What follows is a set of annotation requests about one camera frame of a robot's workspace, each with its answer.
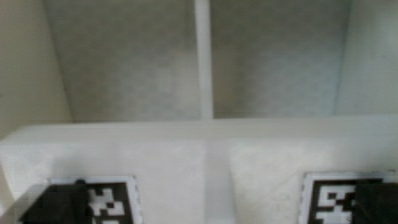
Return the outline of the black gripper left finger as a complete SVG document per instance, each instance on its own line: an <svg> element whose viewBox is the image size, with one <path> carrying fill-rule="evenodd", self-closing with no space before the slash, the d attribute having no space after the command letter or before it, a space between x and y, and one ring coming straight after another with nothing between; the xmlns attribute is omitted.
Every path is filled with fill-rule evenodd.
<svg viewBox="0 0 398 224"><path fill-rule="evenodd" d="M18 218L21 224L92 224L89 188L83 180L51 184Z"/></svg>

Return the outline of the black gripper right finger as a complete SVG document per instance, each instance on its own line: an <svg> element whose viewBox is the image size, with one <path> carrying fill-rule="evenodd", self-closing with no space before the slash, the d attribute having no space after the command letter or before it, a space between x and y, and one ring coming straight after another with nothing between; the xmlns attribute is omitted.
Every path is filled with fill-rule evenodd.
<svg viewBox="0 0 398 224"><path fill-rule="evenodd" d="M353 224L398 224L398 183L380 179L359 182Z"/></svg>

